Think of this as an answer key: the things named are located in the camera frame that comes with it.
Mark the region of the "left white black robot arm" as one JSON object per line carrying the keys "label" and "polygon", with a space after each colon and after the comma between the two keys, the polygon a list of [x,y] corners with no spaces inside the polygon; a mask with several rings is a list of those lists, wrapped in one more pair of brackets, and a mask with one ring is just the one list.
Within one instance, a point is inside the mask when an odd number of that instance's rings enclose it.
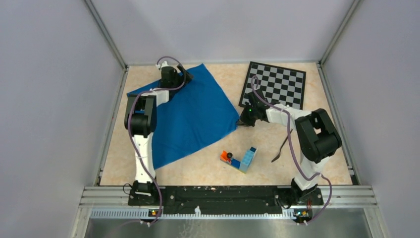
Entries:
{"label": "left white black robot arm", "polygon": [[136,173],[131,192],[147,205],[158,201],[156,172],[153,165],[152,140],[157,127],[157,108],[168,103],[192,81],[193,75],[182,64],[172,67],[166,61],[158,63],[161,72],[158,87],[129,97],[124,126],[135,150]]}

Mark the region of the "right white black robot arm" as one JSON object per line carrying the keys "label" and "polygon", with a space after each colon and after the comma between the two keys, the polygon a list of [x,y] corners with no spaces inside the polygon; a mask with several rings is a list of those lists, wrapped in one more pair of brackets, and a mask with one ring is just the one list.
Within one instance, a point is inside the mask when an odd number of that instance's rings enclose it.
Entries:
{"label": "right white black robot arm", "polygon": [[298,169],[291,182],[290,197],[294,203],[304,204],[316,189],[325,164],[342,146],[336,127],[324,109],[310,112],[283,104],[272,105],[266,101],[261,90],[255,89],[247,94],[247,98],[248,102],[236,123],[238,126],[255,126],[256,121],[261,120],[281,124],[289,134],[296,132],[301,161],[298,162],[293,144],[289,142]]}

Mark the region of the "blue cloth napkin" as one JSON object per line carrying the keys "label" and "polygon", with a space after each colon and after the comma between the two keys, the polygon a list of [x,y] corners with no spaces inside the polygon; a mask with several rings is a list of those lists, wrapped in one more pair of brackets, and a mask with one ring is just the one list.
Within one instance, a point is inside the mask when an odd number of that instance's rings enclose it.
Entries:
{"label": "blue cloth napkin", "polygon": [[236,129],[239,114],[204,64],[169,102],[157,107],[151,139],[154,169],[193,154]]}

